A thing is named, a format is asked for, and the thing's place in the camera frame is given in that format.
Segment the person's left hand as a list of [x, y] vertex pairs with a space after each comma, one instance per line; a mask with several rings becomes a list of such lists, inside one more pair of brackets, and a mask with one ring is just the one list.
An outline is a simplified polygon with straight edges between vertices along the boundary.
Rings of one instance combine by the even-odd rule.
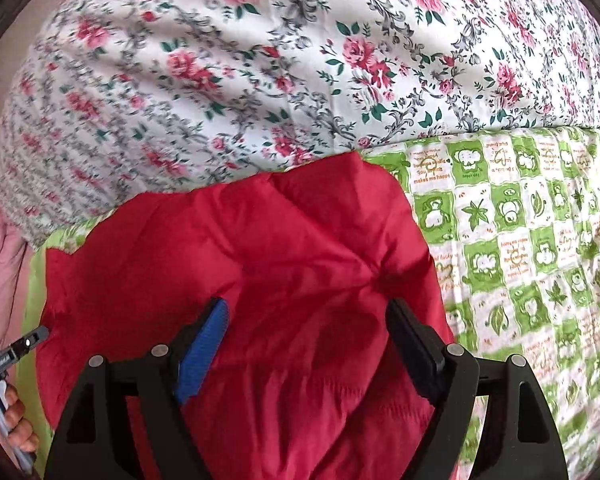
[[17, 389], [8, 384], [6, 391], [7, 410], [5, 412], [8, 435], [4, 436], [0, 430], [0, 443], [7, 452], [20, 448], [22, 452], [35, 453], [38, 450], [40, 439], [34, 432], [29, 419], [26, 419], [26, 406], [20, 400]]

